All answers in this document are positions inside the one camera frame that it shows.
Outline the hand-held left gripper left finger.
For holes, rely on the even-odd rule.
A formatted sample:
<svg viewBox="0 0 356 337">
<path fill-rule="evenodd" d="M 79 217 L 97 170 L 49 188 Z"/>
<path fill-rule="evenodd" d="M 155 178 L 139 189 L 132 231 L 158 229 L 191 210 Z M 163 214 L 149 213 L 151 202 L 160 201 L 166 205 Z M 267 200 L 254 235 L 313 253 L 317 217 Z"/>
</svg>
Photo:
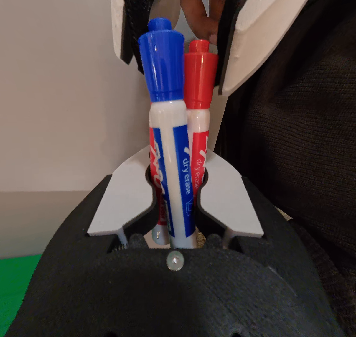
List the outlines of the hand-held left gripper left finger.
<svg viewBox="0 0 356 337">
<path fill-rule="evenodd" d="M 123 162 L 112 174 L 87 230 L 89 236 L 117 235 L 128 244 L 134 224 L 156 204 L 150 173 L 150 146 Z"/>
</svg>

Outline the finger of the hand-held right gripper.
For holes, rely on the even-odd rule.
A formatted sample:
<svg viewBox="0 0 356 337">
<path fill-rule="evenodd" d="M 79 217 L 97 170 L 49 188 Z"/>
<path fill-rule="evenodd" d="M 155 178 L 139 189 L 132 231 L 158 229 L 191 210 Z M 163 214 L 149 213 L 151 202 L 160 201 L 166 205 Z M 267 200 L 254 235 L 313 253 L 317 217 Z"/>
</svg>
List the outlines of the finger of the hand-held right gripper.
<svg viewBox="0 0 356 337">
<path fill-rule="evenodd" d="M 220 95 L 231 95 L 262 66 L 308 1 L 225 1 L 217 33 Z"/>
<path fill-rule="evenodd" d="M 114 52 L 121 61 L 130 64 L 133 58 L 131 35 L 124 0 L 110 0 Z"/>
</svg>

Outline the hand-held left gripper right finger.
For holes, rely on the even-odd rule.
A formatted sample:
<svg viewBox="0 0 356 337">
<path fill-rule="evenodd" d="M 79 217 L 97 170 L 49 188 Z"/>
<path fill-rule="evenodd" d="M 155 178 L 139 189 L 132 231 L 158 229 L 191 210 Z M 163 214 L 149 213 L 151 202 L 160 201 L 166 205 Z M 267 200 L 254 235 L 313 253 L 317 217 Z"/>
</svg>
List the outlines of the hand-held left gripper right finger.
<svg viewBox="0 0 356 337">
<path fill-rule="evenodd" d="M 197 195 L 195 223 L 208 238 L 216 234 L 227 249 L 235 237 L 261 238 L 264 231 L 240 173 L 207 150 L 204 182 Z"/>
</svg>

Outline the blue dry erase marker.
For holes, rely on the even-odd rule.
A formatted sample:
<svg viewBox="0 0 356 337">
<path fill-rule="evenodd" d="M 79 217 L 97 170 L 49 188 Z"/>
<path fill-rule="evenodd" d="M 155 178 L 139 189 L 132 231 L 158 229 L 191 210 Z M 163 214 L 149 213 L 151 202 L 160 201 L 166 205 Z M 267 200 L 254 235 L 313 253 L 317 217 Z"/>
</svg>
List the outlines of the blue dry erase marker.
<svg viewBox="0 0 356 337">
<path fill-rule="evenodd" d="M 171 248 L 197 247 L 184 95 L 184 36 L 165 18 L 148 23 L 138 40 L 150 95 L 154 180 L 159 180 Z"/>
</svg>

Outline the red dry erase marker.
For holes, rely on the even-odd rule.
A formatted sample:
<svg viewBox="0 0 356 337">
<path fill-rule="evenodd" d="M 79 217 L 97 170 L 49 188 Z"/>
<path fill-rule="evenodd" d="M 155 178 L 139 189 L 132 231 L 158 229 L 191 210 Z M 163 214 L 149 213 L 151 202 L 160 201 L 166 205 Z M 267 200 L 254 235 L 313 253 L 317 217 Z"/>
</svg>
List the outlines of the red dry erase marker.
<svg viewBox="0 0 356 337">
<path fill-rule="evenodd" d="M 194 40 L 185 54 L 184 101 L 187 108 L 190 167 L 194 205 L 204 181 L 210 127 L 210 105 L 218 56 L 209 52 L 209 42 Z"/>
<path fill-rule="evenodd" d="M 153 241 L 161 246 L 169 244 L 169 233 L 167 228 L 166 207 L 162 196 L 161 181 L 159 176 L 158 156 L 154 144 L 154 132 L 151 121 L 149 121 L 149 158 L 150 158 L 150 175 L 151 183 L 154 186 L 158 204 L 158 220 L 152 230 Z"/>
</svg>

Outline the green plastic box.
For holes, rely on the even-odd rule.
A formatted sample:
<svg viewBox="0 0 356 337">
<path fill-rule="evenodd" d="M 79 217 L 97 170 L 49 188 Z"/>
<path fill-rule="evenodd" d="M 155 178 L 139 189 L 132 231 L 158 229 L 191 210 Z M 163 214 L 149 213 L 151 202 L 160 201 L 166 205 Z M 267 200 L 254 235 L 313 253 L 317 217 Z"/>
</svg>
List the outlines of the green plastic box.
<svg viewBox="0 0 356 337">
<path fill-rule="evenodd" d="M 0 260 L 0 336 L 13 322 L 41 255 Z"/>
</svg>

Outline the person's right hand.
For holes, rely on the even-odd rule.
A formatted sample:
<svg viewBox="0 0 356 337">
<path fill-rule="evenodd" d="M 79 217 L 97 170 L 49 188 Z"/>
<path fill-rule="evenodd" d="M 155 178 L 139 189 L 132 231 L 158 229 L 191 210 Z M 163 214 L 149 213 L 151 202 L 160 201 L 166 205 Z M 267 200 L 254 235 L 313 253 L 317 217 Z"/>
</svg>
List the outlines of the person's right hand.
<svg viewBox="0 0 356 337">
<path fill-rule="evenodd" d="M 180 0 L 186 21 L 198 39 L 217 45 L 219 21 L 226 0 L 209 0 L 207 14 L 202 0 Z"/>
</svg>

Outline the person's dark knit sweater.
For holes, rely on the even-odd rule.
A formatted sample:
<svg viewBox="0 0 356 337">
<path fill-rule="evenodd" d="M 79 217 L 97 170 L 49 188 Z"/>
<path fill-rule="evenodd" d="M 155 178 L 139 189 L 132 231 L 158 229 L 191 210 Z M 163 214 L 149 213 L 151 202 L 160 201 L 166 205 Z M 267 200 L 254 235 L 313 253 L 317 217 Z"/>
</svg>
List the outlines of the person's dark knit sweater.
<svg viewBox="0 0 356 337">
<path fill-rule="evenodd" d="M 226 159 L 278 209 L 355 336 L 356 0 L 310 0 L 228 100 Z"/>
</svg>

